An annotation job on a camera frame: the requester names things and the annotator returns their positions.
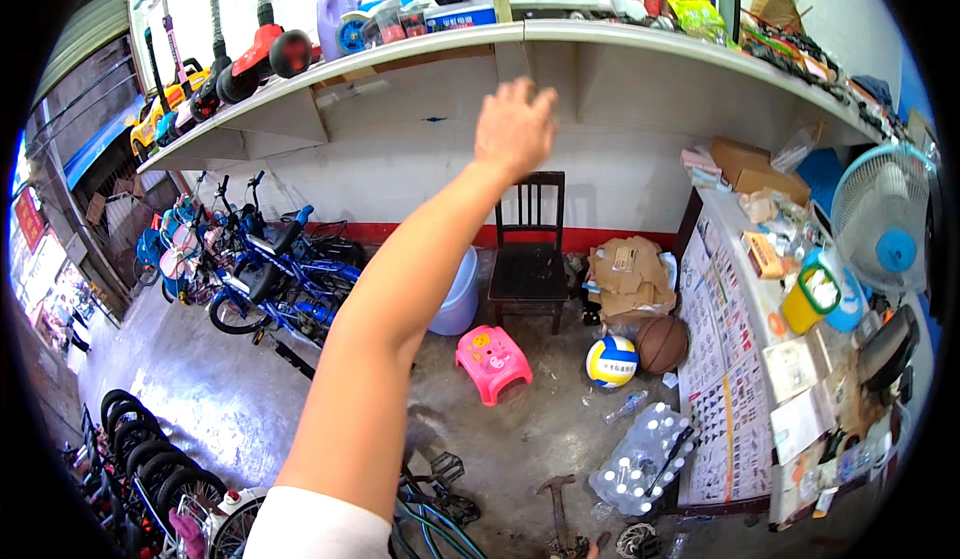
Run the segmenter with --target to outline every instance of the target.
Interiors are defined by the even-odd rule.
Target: plastic bucket
[[[453,285],[450,286],[446,300],[427,329],[440,336],[459,336],[470,328],[480,301],[475,284],[476,276],[477,252],[474,247],[469,247],[460,261],[457,277],[453,278]]]
[[[806,334],[814,324],[822,320],[827,313],[833,311],[839,303],[838,298],[830,306],[820,306],[813,298],[813,293],[808,289],[807,282],[818,269],[822,269],[826,273],[825,281],[836,285],[834,276],[827,268],[817,262],[810,263],[799,272],[797,283],[793,285],[790,293],[783,299],[781,307],[783,316],[786,318],[786,323],[790,325],[790,329],[797,334]]]

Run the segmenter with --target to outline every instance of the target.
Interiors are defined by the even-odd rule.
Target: red wall stripe
[[[312,223],[307,224],[310,230]],[[345,235],[364,244],[379,244],[387,239],[400,224],[364,224],[350,223],[346,226]],[[611,238],[629,238],[640,235],[656,242],[665,251],[673,249],[676,232],[665,231],[630,231],[629,229],[590,229],[590,228],[563,228],[563,251],[565,253],[589,253],[591,247],[597,247]],[[524,231],[512,233],[508,242],[548,242],[553,240],[550,233],[542,231]],[[495,249],[497,247],[497,226],[483,226],[473,240],[473,245],[481,249]]]

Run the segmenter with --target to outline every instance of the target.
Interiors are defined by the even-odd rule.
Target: yellow toy car
[[[210,77],[210,69],[197,71],[187,69],[186,79],[190,82],[193,90],[200,89],[200,85]],[[185,99],[184,89],[180,84],[168,85],[163,89],[163,94],[167,97],[167,104],[171,110],[177,110],[177,107]],[[153,100],[140,109],[137,118],[128,117],[126,126],[133,126],[129,132],[129,145],[133,153],[139,157],[141,162],[145,162],[149,157],[150,151],[156,146],[154,144],[154,134],[157,132],[157,123],[163,116],[163,108],[159,96],[154,96]]]

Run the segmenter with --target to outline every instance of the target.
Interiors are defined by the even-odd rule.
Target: basketball
[[[690,348],[687,324],[672,315],[648,319],[636,336],[640,368],[645,372],[671,372],[687,358]]]
[[[603,388],[619,388],[637,372],[634,343],[620,336],[597,340],[586,355],[586,374]]]

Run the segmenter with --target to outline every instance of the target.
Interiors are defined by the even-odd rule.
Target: red sign
[[[41,215],[37,213],[30,188],[20,193],[20,198],[16,200],[13,210],[16,211],[16,219],[20,222],[23,237],[27,239],[27,246],[30,247],[30,252],[34,253],[37,250],[37,245],[41,242],[43,232],[46,230],[46,224],[43,223]]]

